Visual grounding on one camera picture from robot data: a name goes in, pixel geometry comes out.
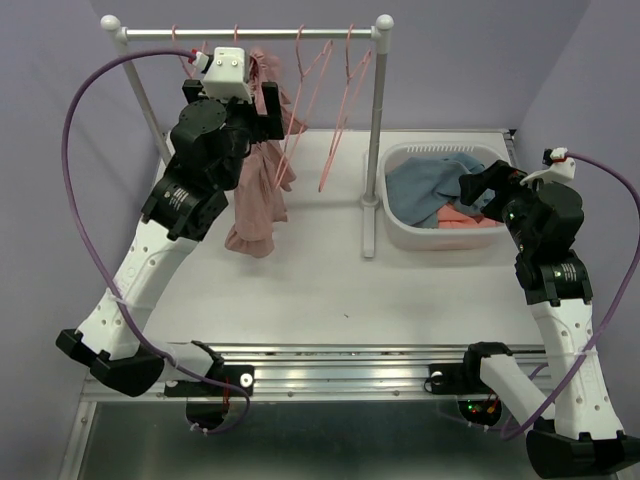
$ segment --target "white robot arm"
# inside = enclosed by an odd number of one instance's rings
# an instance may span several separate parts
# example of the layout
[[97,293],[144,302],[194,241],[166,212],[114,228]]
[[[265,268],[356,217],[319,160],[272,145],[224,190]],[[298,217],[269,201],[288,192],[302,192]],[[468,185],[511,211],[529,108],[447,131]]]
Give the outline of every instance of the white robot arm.
[[[252,383],[240,381],[237,366],[233,375],[223,375],[223,359],[202,343],[140,341],[174,273],[227,207],[224,192],[237,186],[251,145],[284,138],[278,87],[261,85],[267,113],[258,114],[244,50],[220,47],[213,57],[193,57],[205,75],[183,85],[189,104],[171,131],[175,154],[142,208],[136,236],[113,279],[120,298],[107,289],[89,317],[77,329],[63,330],[56,342],[96,379],[130,396],[159,380],[198,381],[176,365],[212,380],[231,377],[230,383],[247,392]],[[129,324],[119,304],[126,306]]]
[[503,222],[518,247],[516,276],[542,336],[559,392],[555,403],[500,343],[471,345],[457,370],[431,368],[441,373],[431,380],[433,393],[481,393],[488,387],[521,425],[531,425],[527,452],[542,478],[610,474],[640,460],[640,439],[625,434],[593,346],[591,284],[570,249],[584,213],[578,193],[564,185],[575,172],[575,160],[566,155],[566,149],[547,150],[550,168],[531,175],[498,161],[460,178],[466,205],[486,189],[495,192],[483,214]]

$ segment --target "cable tie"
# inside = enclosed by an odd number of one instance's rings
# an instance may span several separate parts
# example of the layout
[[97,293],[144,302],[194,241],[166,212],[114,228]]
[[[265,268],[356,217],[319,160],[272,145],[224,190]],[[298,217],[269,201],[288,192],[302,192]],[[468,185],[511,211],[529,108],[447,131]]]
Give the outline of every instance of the cable tie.
[[155,308],[154,305],[138,305],[127,302],[125,299],[118,297],[111,290],[107,290],[109,298],[120,305],[124,305],[127,308],[139,308],[142,310],[153,310]]
[[178,355],[176,355],[176,351],[173,349],[170,343],[164,344],[165,352],[169,354],[169,358],[166,360],[169,362],[174,369],[178,368]]
[[547,357],[549,358],[555,358],[555,357],[592,357],[594,355],[598,355],[598,352],[591,349],[591,350],[580,350],[579,352],[567,352],[567,353],[556,353],[554,355],[549,355],[547,354]]

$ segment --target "metal frame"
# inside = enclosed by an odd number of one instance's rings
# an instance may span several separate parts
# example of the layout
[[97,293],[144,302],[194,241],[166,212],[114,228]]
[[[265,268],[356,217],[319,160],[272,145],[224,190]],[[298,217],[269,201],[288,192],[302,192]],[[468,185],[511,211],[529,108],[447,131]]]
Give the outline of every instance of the metal frame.
[[[171,40],[171,29],[130,29],[123,27],[117,17],[105,15],[100,24],[111,36],[118,54],[125,55],[129,52],[131,41]],[[369,157],[365,172],[365,188],[362,195],[363,208],[363,232],[362,254],[366,258],[375,256],[375,211],[379,205],[376,194],[376,176],[378,171],[378,155],[380,150],[380,130],[382,121],[382,104],[384,99],[384,83],[387,71],[387,57],[390,49],[391,29],[393,18],[389,15],[380,15],[376,24],[370,28],[353,29],[350,32],[352,39],[367,39],[376,43],[376,68],[373,87],[373,104],[371,107],[371,136],[369,141]],[[178,40],[294,40],[298,35],[295,29],[226,29],[226,30],[186,30],[176,29],[175,38]],[[309,39],[342,39],[349,35],[348,29],[308,29],[302,30],[300,38]],[[162,160],[168,164],[171,153],[165,143],[164,135],[153,112],[149,98],[144,90],[136,67],[132,62],[126,62],[124,70],[133,89],[138,104],[142,109],[144,118],[151,130],[153,140],[160,152]]]
[[[461,362],[467,350],[467,346],[461,345],[211,345],[211,348],[222,354],[226,365],[255,367],[251,400],[258,403],[454,399],[455,396],[425,391],[425,380],[430,376],[428,365]],[[539,345],[520,345],[512,350],[525,373],[546,361]],[[547,393],[553,387],[551,377],[545,373],[536,378],[536,385]],[[185,401],[165,397],[161,382],[140,397],[130,398],[92,378],[87,378],[81,395],[83,402],[159,400]],[[217,402],[219,399],[189,398],[189,401]]]
[[76,418],[73,421],[67,451],[62,460],[59,480],[77,480],[80,477],[82,460],[89,443],[91,425],[96,413],[95,402],[80,402]]

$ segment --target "laundry basket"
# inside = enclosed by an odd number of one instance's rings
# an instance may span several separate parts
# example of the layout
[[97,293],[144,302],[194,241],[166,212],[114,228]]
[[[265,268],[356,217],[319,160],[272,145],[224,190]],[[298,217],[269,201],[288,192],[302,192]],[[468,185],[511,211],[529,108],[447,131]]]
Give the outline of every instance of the laundry basket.
[[402,223],[391,212],[387,196],[386,174],[402,165],[411,157],[434,156],[443,153],[464,152],[478,159],[485,168],[496,160],[511,163],[488,145],[472,142],[456,143],[402,143],[389,148],[380,162],[378,192],[384,206],[384,224],[391,243],[403,250],[471,250],[484,248],[508,235],[506,227],[437,229],[416,228]]

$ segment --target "clothing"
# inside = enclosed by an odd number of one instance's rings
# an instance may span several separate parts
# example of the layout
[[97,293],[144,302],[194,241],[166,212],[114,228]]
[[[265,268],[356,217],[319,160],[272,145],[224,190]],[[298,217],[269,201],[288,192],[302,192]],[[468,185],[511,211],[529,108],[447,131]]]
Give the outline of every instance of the clothing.
[[485,191],[471,206],[462,205],[458,179],[483,170],[477,159],[461,152],[412,157],[386,175],[389,208],[398,220],[418,228],[437,228],[437,212],[449,202],[464,215],[480,215],[493,199],[493,191]]
[[[258,113],[265,114],[266,107],[260,86],[263,82],[276,82],[280,77],[280,60],[266,50],[254,48],[250,52],[249,86],[255,94]],[[284,105],[291,100],[280,89],[280,103],[284,125],[289,125],[291,112]],[[294,119],[292,133],[304,132],[307,126]],[[291,191],[296,179],[291,167],[282,179],[280,188],[274,189],[276,170],[282,156],[280,143],[268,141],[251,147],[244,160],[238,187],[233,191],[236,222],[229,231],[225,247],[256,258],[269,255],[273,243],[273,222],[287,221],[287,208],[282,190]]]
[[458,212],[453,205],[447,203],[438,210],[438,228],[486,228],[497,227],[498,222],[485,218],[483,215],[469,217]]

